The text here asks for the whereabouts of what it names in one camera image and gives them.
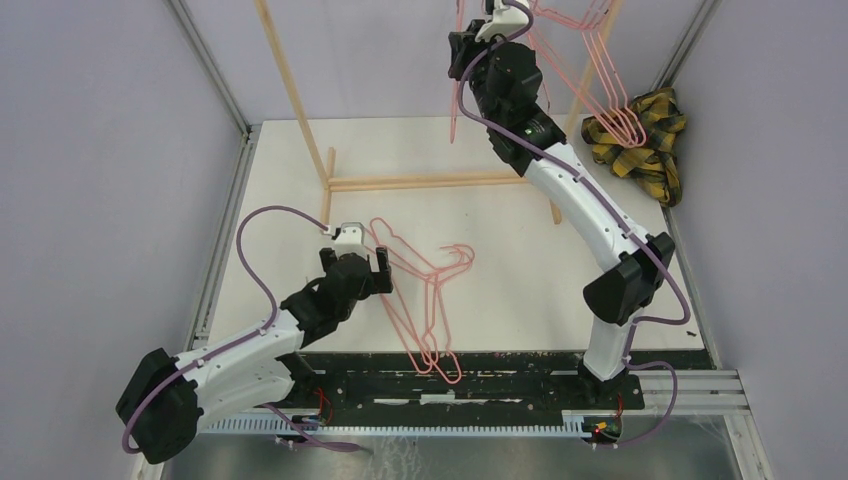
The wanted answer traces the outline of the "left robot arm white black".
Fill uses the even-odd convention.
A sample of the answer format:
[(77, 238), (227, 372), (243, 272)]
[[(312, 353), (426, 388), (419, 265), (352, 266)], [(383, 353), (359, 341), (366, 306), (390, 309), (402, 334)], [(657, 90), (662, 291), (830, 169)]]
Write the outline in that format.
[(147, 353), (115, 407), (124, 451), (159, 464), (231, 415), (282, 400), (307, 404), (315, 382), (300, 350), (333, 333), (357, 302), (393, 289), (387, 249), (375, 254), (373, 271), (367, 256), (324, 248), (323, 276), (283, 300), (270, 320), (176, 356)]

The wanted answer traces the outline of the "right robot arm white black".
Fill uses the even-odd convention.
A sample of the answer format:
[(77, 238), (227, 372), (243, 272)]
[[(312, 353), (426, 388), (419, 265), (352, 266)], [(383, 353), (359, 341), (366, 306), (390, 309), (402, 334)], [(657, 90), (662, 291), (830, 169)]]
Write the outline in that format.
[(577, 392), (585, 405), (602, 408), (624, 381), (633, 321), (662, 286), (675, 244), (623, 212), (538, 105), (543, 74), (534, 51), (501, 34), (477, 40), (483, 25), (478, 19), (449, 33), (448, 75), (469, 86), (495, 154), (559, 208), (601, 269), (583, 289), (593, 324)]

